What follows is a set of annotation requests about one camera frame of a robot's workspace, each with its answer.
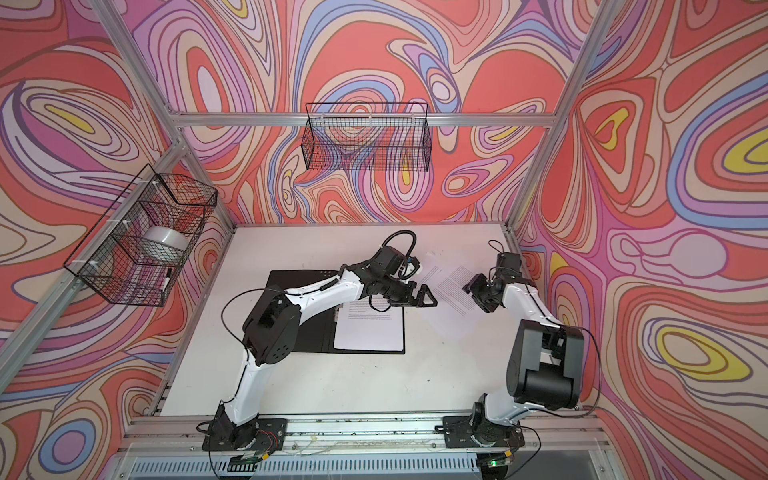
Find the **printed paper sheet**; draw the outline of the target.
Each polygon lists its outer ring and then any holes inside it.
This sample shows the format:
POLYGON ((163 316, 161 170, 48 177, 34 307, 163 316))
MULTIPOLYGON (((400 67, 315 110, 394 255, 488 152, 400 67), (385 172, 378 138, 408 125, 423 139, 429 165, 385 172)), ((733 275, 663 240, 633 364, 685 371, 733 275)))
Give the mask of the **printed paper sheet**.
POLYGON ((438 305, 424 308, 421 315, 427 324, 443 339, 458 341, 471 335, 483 320, 483 311, 475 304, 463 287, 473 273, 462 265, 439 262, 429 255, 416 278, 426 284, 438 305))
POLYGON ((333 340, 335 350, 403 354, 405 325, 402 307, 390 307, 383 298, 341 305, 333 340))

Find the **orange black folder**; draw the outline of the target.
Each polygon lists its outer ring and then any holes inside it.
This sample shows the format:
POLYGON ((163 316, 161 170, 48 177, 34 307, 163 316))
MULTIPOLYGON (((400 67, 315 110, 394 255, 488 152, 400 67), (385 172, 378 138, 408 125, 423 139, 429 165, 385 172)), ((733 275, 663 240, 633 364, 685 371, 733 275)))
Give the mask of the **orange black folder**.
MULTIPOLYGON (((372 300, 367 300, 371 305, 371 307, 373 307, 373 304, 371 303, 372 300)), ((335 350, 333 348, 333 340, 334 340, 334 334, 335 334, 337 312, 340 306, 335 307, 333 309, 326 310, 322 313, 319 313, 316 316, 312 317, 311 319, 307 320, 305 323, 303 323, 299 327, 297 339, 296 339, 296 343, 293 351, 295 353, 312 353, 312 354, 403 355, 406 353, 406 348, 403 354, 335 350)))

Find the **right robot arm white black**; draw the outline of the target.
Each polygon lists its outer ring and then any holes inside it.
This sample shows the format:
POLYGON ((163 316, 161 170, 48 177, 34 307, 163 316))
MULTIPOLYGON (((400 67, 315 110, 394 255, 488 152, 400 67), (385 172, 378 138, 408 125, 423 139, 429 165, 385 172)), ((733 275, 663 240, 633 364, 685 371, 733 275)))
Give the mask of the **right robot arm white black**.
POLYGON ((470 437, 480 446, 509 440, 534 411, 575 408, 582 392, 584 335, 555 319, 521 266, 520 255, 501 252, 487 275, 477 274, 463 287, 483 312, 502 307, 519 320, 504 385, 481 395, 468 420, 470 437))

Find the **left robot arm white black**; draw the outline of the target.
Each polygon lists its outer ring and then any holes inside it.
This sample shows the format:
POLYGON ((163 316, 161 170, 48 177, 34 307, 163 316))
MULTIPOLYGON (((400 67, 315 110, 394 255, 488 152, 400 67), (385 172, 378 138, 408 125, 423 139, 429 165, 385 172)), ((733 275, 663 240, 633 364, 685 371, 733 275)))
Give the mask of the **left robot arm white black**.
POLYGON ((376 295, 391 307, 438 305, 428 285, 375 269, 370 262, 344 265, 334 276, 302 287, 265 287, 243 325, 244 358, 235 393, 218 406, 203 449, 241 450, 251 444, 272 371, 294 351, 300 326, 327 310, 376 295))

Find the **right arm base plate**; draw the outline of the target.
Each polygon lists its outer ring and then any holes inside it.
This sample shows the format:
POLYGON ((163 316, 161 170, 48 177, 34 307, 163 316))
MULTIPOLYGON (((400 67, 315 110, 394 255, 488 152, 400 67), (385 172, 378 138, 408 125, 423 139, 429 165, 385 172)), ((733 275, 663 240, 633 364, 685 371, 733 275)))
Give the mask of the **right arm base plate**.
POLYGON ((483 417, 474 420, 470 415, 443 416, 434 430, 449 449, 504 447, 516 451, 526 444, 520 427, 497 425, 483 417))

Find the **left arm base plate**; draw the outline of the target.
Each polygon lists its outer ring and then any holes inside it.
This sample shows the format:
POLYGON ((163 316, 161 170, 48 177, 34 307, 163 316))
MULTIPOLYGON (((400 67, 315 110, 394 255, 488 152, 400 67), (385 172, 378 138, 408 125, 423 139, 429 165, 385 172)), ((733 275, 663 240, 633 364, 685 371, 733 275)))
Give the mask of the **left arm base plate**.
POLYGON ((288 420, 285 418, 255 419, 235 426, 221 417, 196 426, 204 435, 204 451, 254 451, 274 453, 283 448, 288 420))

